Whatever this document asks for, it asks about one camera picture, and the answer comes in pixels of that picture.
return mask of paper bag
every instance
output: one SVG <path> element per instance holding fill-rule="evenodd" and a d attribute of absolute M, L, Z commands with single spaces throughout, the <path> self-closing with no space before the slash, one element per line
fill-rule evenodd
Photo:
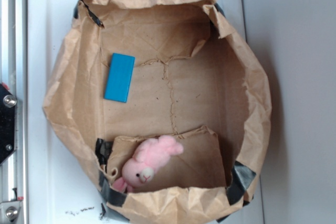
<path fill-rule="evenodd" d="M 135 57 L 127 103 L 103 98 L 113 53 Z M 252 200 L 271 102 L 264 70 L 215 0 L 80 0 L 44 111 L 107 205 L 131 223 L 207 223 Z M 163 170 L 187 178 L 111 189 L 136 144 L 163 134 L 194 153 Z M 98 138 L 115 144 L 106 164 L 95 154 Z M 197 169 L 202 162 L 209 168 Z"/>

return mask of stuffed animal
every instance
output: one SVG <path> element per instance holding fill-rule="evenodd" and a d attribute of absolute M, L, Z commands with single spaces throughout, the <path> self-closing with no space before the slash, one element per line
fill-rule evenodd
<path fill-rule="evenodd" d="M 159 139 L 149 138 L 142 142 L 122 168 L 122 177 L 118 178 L 112 188 L 128 193 L 134 187 L 140 187 L 151 181 L 158 170 L 165 166 L 171 156 L 183 153 L 183 145 L 172 136 L 163 135 Z"/>

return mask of metal bracket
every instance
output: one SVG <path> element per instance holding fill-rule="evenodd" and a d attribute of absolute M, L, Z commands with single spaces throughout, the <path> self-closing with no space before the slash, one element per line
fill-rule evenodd
<path fill-rule="evenodd" d="M 15 150 L 16 98 L 0 85 L 0 164 Z"/>
<path fill-rule="evenodd" d="M 21 210 L 22 201 L 9 201 L 0 204 L 0 223 L 16 224 L 23 223 Z"/>

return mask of blue block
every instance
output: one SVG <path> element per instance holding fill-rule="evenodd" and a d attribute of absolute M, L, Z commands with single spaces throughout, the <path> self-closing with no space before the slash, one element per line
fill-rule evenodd
<path fill-rule="evenodd" d="M 113 54 L 104 98 L 127 102 L 135 58 L 133 56 Z"/>

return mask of screw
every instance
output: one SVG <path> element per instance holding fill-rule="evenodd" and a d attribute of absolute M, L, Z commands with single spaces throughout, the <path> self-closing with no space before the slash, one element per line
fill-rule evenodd
<path fill-rule="evenodd" d="M 15 207 L 8 207 L 6 210 L 6 217 L 8 220 L 15 220 L 18 214 L 18 210 Z"/>
<path fill-rule="evenodd" d="M 11 144 L 6 145 L 6 150 L 11 151 L 13 149 L 13 146 Z"/>
<path fill-rule="evenodd" d="M 6 95 L 4 97 L 4 104 L 6 107 L 14 107 L 16 105 L 16 98 L 14 96 L 12 96 L 11 94 Z"/>

